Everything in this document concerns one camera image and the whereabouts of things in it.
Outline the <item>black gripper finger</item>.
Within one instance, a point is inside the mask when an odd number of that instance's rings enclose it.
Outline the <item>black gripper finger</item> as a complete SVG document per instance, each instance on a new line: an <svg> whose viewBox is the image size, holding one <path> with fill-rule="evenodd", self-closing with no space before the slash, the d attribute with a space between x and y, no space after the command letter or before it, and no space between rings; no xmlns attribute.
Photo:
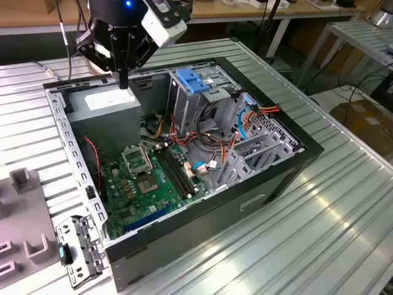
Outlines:
<svg viewBox="0 0 393 295"><path fill-rule="evenodd" d="M126 60L123 70L123 89L128 88L128 74L135 68L141 68L147 60L157 51L158 45L149 36L138 38L136 34L128 35Z"/></svg>
<svg viewBox="0 0 393 295"><path fill-rule="evenodd" d="M86 59L103 71L110 71L117 81L119 89L124 89L124 62L121 61L118 45L118 37L108 29L91 29L84 32L76 39L76 47ZM109 52L109 57L101 53L95 46L101 45Z"/></svg>

